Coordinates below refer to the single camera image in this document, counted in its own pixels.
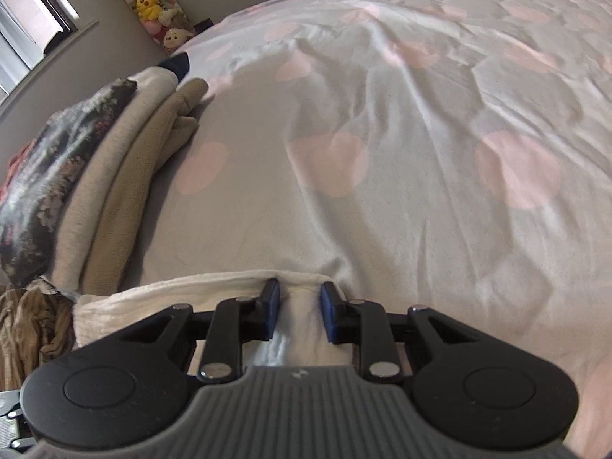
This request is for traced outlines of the brown striped garment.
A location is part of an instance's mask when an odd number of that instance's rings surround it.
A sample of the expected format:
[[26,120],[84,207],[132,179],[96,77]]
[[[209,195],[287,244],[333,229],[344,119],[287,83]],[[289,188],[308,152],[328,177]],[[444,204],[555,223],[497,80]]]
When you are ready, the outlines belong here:
[[74,304],[39,288],[1,286],[1,390],[19,390],[35,369],[75,345]]

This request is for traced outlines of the dark floral folded garment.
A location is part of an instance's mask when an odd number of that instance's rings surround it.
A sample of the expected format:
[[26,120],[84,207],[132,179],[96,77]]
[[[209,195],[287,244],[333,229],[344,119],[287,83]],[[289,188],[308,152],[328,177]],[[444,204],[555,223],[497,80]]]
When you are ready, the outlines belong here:
[[136,91],[118,79],[53,114],[33,141],[1,202],[1,268],[16,287],[47,269],[63,207]]

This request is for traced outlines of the grey pink-dotted bed cover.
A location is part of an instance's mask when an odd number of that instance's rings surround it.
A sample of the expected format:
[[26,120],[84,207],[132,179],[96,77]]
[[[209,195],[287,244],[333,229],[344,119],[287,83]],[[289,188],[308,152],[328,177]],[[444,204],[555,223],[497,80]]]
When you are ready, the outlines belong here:
[[210,90],[124,288],[324,275],[564,368],[611,450],[611,0],[273,0],[185,47]]

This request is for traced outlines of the beige fleece folded garment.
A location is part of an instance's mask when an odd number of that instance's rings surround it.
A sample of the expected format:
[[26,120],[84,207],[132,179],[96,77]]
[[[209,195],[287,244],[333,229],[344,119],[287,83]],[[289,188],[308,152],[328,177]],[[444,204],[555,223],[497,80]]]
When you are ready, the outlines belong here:
[[108,296],[118,290],[134,251],[153,175],[196,132],[192,111],[207,90],[207,82],[199,78],[179,86],[140,130],[110,185],[81,272],[80,293]]

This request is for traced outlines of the light grey folded sweater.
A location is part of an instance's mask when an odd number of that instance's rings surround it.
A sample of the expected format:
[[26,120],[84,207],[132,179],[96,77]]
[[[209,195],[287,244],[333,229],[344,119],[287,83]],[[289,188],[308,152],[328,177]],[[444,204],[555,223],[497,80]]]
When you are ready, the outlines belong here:
[[136,93],[96,148],[65,205],[46,279],[61,292],[75,292],[110,185],[144,123],[178,83],[167,68],[150,67],[131,77]]

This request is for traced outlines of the window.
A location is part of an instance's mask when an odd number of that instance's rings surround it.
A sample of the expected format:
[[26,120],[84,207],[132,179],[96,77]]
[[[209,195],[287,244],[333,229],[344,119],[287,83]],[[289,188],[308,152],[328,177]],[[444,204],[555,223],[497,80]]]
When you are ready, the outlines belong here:
[[1,0],[1,109],[98,25],[68,0]]

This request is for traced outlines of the hanging plush toy organizer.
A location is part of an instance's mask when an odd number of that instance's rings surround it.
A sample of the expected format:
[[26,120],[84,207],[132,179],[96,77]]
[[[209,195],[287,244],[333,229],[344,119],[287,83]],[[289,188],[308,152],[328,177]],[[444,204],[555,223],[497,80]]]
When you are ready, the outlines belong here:
[[196,35],[177,0],[124,0],[150,38],[168,54]]

